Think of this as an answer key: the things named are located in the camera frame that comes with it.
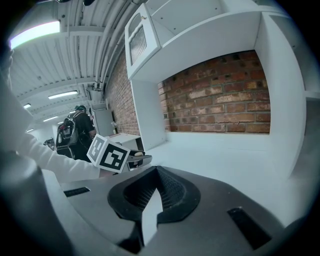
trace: corrugated ceiling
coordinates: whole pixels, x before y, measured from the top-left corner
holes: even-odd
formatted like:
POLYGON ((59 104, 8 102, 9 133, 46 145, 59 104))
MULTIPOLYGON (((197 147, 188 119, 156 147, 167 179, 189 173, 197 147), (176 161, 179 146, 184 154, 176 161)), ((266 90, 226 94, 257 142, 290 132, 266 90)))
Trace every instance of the corrugated ceiling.
MULTIPOLYGON (((37 4, 27 13, 12 36, 51 21, 59 20, 61 26, 60 33, 33 39, 14 49, 12 89, 23 105, 31 104, 28 110, 35 122, 58 115, 67 116, 75 105, 90 107, 85 90, 93 86, 95 81, 102 81, 104 78, 102 67, 110 38, 119 25, 121 27, 114 35, 115 41, 121 38, 124 26, 141 2, 135 4, 130 0, 96 0, 92 5, 84 7, 83 0, 71 0, 67 3, 52 1, 37 4), (96 80, 99 49, 108 26, 110 30, 107 40, 103 42, 96 80), (48 99, 50 95, 71 90, 78 90, 79 94, 48 99)), ((107 59, 111 63, 107 76, 113 69, 119 51, 123 49, 123 43, 121 40, 122 45, 116 49, 113 59, 107 59)), ((112 45, 109 56, 115 45, 112 45)))

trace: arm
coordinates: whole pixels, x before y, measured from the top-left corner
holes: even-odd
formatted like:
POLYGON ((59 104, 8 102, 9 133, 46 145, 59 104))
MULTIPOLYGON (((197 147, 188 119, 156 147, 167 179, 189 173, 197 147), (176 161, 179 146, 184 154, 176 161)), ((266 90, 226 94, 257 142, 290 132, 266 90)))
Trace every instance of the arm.
POLYGON ((90 117, 87 114, 83 115, 83 122, 84 122, 85 129, 90 134, 90 137, 94 138, 96 136, 97 132, 91 123, 90 117))
POLYGON ((18 153, 35 160, 41 169, 54 172, 60 183, 97 179, 100 176, 100 169, 93 164, 59 155, 28 133, 24 134, 18 153))

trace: brick wall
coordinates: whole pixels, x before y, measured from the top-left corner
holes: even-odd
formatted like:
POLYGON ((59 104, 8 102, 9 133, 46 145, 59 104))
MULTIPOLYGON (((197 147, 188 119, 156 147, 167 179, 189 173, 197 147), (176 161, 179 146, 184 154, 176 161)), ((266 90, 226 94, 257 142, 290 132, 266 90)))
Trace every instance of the brick wall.
POLYGON ((254 50, 187 68, 158 90, 168 132, 270 131, 268 85, 254 50))
POLYGON ((114 121, 119 133, 140 135, 131 84, 127 75, 125 51, 113 70, 110 83, 105 90, 109 109, 113 111, 114 121))

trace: black rubber insert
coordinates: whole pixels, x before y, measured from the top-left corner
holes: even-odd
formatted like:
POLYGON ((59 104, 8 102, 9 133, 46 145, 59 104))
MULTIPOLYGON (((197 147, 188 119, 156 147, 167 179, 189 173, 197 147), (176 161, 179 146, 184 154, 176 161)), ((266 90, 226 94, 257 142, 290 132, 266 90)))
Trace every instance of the black rubber insert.
POLYGON ((227 213, 254 250, 271 240, 271 237, 242 208, 233 208, 227 213))
POLYGON ((89 192, 89 191, 90 190, 88 188, 86 188, 86 187, 80 187, 80 188, 67 190, 67 191, 63 191, 63 192, 64 192, 65 196, 67 198, 69 198, 69 197, 80 195, 80 194, 83 194, 83 193, 86 193, 86 192, 89 192))
POLYGON ((163 212, 157 216, 158 224, 182 221, 197 207, 201 198, 193 183, 161 166, 153 166, 115 185, 108 194, 108 201, 121 218, 140 222, 156 189, 163 207, 163 212))

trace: fluorescent light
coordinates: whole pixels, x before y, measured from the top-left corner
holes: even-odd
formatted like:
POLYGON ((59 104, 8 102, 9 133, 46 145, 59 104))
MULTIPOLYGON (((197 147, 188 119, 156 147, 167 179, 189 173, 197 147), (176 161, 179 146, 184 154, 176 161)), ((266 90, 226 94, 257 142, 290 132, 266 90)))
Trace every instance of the fluorescent light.
POLYGON ((49 121, 49 120, 51 120, 51 119, 55 119, 55 118, 57 118, 57 116, 50 117, 50 118, 48 118, 48 119, 46 119, 46 120, 43 120, 43 121, 44 121, 44 122, 46 122, 46 121, 49 121))
POLYGON ((53 21, 53 22, 45 23, 39 26, 35 26, 12 38, 10 41, 11 49, 16 48, 17 46, 27 41, 30 41, 32 39, 53 34, 53 33, 58 33, 58 32, 60 32, 59 21, 53 21))
POLYGON ((49 96, 48 98, 49 98, 50 100, 52 100, 52 99, 55 99, 55 98, 59 98, 59 97, 63 97, 63 96, 68 96, 68 95, 74 95, 74 94, 78 94, 78 91, 77 91, 77 90, 72 90, 72 91, 68 91, 68 92, 64 92, 64 93, 52 95, 52 96, 49 96))

